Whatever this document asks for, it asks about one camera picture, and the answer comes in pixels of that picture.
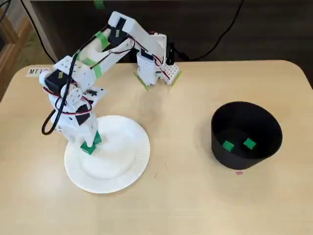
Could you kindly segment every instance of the tabletop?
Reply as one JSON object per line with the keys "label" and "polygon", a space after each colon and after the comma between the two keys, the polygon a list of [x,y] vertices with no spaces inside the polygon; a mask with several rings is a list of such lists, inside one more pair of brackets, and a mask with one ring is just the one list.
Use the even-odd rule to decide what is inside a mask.
{"label": "tabletop", "polygon": [[[96,115],[132,118],[151,143],[142,176],[102,195],[70,181],[67,141],[41,134],[48,96],[38,78],[26,77],[28,67],[17,72],[0,103],[1,233],[313,234],[313,91],[302,70],[287,61],[178,66],[173,86],[158,81],[148,91],[134,64],[116,64],[97,80],[108,94]],[[262,106],[283,131],[279,151],[243,174],[221,165],[210,146],[212,115],[231,101]]]}

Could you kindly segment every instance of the white robotic arm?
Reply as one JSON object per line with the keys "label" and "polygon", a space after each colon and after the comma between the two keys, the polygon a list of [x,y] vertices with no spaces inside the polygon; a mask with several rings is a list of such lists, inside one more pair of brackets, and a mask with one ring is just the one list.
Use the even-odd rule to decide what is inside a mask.
{"label": "white robotic arm", "polygon": [[[175,64],[166,64],[166,35],[151,35],[134,19],[118,12],[112,13],[109,25],[76,52],[75,61],[66,56],[53,66],[54,71],[44,72],[39,78],[54,108],[47,119],[69,141],[83,143],[81,148],[89,154],[101,142],[92,108],[106,92],[93,86],[97,78],[133,48],[139,50],[137,74],[147,86],[155,85],[159,78],[171,85],[179,73]],[[117,47],[104,51],[109,43]],[[46,123],[43,134],[47,134]]]}

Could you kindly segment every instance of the black container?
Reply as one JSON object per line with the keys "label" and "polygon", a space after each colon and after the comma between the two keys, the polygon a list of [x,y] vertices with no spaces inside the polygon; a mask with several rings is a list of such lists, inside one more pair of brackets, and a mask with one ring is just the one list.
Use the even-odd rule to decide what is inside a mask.
{"label": "black container", "polygon": [[220,107],[211,122],[212,151],[231,169],[247,169],[278,151],[282,130],[265,109],[248,102]]}

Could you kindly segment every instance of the black cable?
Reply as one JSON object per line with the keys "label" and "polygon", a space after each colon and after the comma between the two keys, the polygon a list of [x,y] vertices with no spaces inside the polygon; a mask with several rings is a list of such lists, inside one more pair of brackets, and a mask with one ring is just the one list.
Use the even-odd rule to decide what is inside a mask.
{"label": "black cable", "polygon": [[215,43],[215,45],[204,55],[202,56],[199,56],[197,58],[194,58],[194,59],[190,59],[189,56],[187,54],[185,54],[184,52],[179,52],[177,51],[176,48],[174,48],[174,51],[177,53],[177,55],[183,60],[183,61],[197,61],[197,60],[200,60],[206,56],[208,56],[212,51],[214,51],[214,49],[218,46],[218,44],[220,43],[221,39],[226,35],[226,33],[228,33],[231,28],[233,27],[233,25],[235,24],[237,18],[238,18],[238,15],[240,13],[240,10],[244,4],[245,0],[241,0],[240,1],[240,4],[238,6],[238,9],[236,11],[236,14],[235,14],[235,17],[233,18],[231,24],[229,25],[229,27],[220,35],[220,37],[218,38],[217,42]]}
{"label": "black cable", "polygon": [[59,119],[61,117],[61,114],[63,112],[63,108],[64,108],[64,105],[65,105],[65,102],[66,102],[66,99],[67,99],[67,95],[68,95],[68,90],[69,90],[69,85],[70,85],[70,82],[72,80],[72,74],[73,74],[73,70],[74,70],[74,65],[75,65],[75,62],[76,62],[76,58],[78,56],[78,54],[80,53],[80,51],[77,51],[74,56],[73,56],[73,59],[72,59],[72,62],[70,64],[70,67],[69,67],[69,72],[68,72],[68,77],[67,77],[67,84],[66,84],[66,87],[65,87],[65,92],[64,92],[64,95],[63,95],[63,98],[62,98],[62,101],[61,101],[61,105],[59,107],[59,110],[58,110],[58,114],[54,120],[54,123],[52,125],[52,127],[50,128],[49,131],[45,131],[45,127],[46,125],[48,124],[49,120],[51,119],[52,115],[55,113],[55,110],[53,110],[49,115],[48,117],[46,118],[46,120],[44,121],[44,124],[41,128],[41,132],[44,134],[44,135],[50,135],[54,129],[56,128],[58,122],[59,122]]}
{"label": "black cable", "polygon": [[38,32],[38,29],[37,29],[37,27],[36,27],[36,25],[35,25],[33,19],[31,18],[30,13],[29,13],[29,11],[27,10],[27,8],[26,8],[24,2],[23,2],[22,0],[20,0],[20,2],[21,2],[21,4],[22,4],[24,10],[26,11],[26,13],[27,13],[27,15],[28,15],[28,17],[29,17],[31,23],[32,23],[33,26],[34,26],[34,29],[35,29],[35,31],[36,31],[36,34],[37,34],[38,38],[39,38],[40,44],[41,44],[41,46],[43,47],[43,49],[44,49],[46,55],[47,55],[47,56],[50,58],[50,60],[55,64],[56,61],[55,61],[55,60],[51,57],[51,55],[49,55],[49,53],[47,52],[47,50],[46,50],[46,48],[45,48],[45,46],[44,46],[44,43],[43,43],[43,41],[42,41],[42,39],[41,39],[41,37],[40,37],[40,34],[39,34],[39,32]]}
{"label": "black cable", "polygon": [[8,0],[8,1],[5,1],[5,2],[1,3],[0,7],[4,6],[5,4],[8,4],[8,5],[6,6],[6,9],[4,10],[3,15],[0,18],[0,22],[3,20],[5,14],[7,13],[8,9],[9,9],[9,6],[11,4],[11,0]]}

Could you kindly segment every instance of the green cube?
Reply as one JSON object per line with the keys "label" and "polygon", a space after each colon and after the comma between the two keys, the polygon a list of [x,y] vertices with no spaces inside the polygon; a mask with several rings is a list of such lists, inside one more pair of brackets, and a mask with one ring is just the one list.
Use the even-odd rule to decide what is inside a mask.
{"label": "green cube", "polygon": [[101,136],[100,136],[99,132],[97,131],[96,135],[94,136],[93,143],[98,144],[98,143],[101,143],[101,141],[102,141]]}
{"label": "green cube", "polygon": [[96,145],[93,143],[92,146],[89,148],[87,146],[86,141],[83,142],[83,144],[80,146],[80,148],[85,152],[88,153],[89,155],[91,155],[93,153],[93,151],[96,149]]}
{"label": "green cube", "polygon": [[254,142],[252,139],[247,139],[245,142],[244,142],[244,145],[247,146],[249,149],[253,149],[255,146],[256,146],[256,142]]}
{"label": "green cube", "polygon": [[235,145],[233,145],[231,142],[225,141],[223,143],[223,147],[224,149],[226,149],[227,151],[231,151],[234,148]]}

